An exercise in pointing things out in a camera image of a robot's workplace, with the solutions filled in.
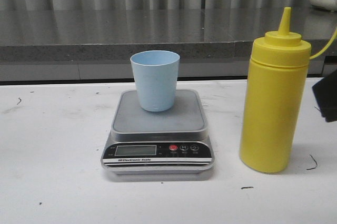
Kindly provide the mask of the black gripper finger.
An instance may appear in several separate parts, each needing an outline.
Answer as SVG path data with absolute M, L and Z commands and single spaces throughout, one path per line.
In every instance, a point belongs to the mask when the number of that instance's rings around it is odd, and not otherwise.
M 312 87 L 321 116 L 327 123 L 336 121 L 336 70 Z

